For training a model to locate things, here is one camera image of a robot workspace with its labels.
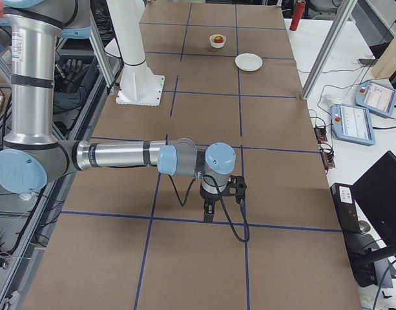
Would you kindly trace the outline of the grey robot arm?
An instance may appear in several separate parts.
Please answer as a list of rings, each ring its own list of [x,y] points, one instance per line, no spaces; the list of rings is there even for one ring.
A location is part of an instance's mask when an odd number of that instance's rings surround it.
[[[236,154],[222,142],[199,149],[187,138],[93,143],[83,137],[58,139],[53,133],[54,71],[58,38],[89,39],[108,87],[112,71],[96,30],[89,1],[3,1],[12,30],[12,117],[0,151],[0,186],[25,194],[90,168],[155,167],[169,176],[200,180],[203,219],[211,222],[216,203],[232,196],[238,203],[245,185],[233,176]]]

